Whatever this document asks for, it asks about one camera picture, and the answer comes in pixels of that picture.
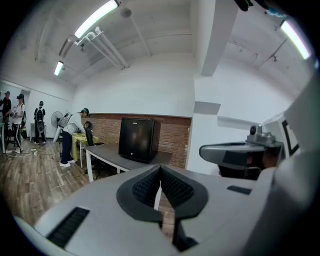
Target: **white wall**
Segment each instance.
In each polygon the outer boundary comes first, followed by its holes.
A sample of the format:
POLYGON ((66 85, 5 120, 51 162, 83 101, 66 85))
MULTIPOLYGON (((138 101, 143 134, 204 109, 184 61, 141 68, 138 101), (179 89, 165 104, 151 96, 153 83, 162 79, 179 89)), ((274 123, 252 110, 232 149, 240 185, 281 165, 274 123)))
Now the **white wall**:
POLYGON ((218 116, 261 123, 292 103, 271 77, 222 58, 213 76, 194 78, 195 100, 221 104, 218 116))
POLYGON ((51 116, 54 112, 59 111, 63 115, 70 111, 70 101, 56 98, 38 91, 32 90, 30 92, 28 105, 26 105, 26 129, 29 135, 30 122, 34 123, 35 109, 39 108, 39 102, 43 101, 43 108, 45 109, 44 122, 46 124, 46 137, 53 138, 56 134, 56 128, 51 124, 51 116))
POLYGON ((124 70, 111 68, 77 86, 73 112, 192 117, 195 102, 191 53, 135 59, 124 70))
POLYGON ((245 64, 222 58, 212 77, 195 75, 195 100, 220 104, 217 114, 194 113, 187 169, 214 174, 217 165, 203 160, 199 148, 206 144, 244 141, 249 130, 218 126, 218 116, 262 123, 286 110, 293 98, 275 80, 245 64))

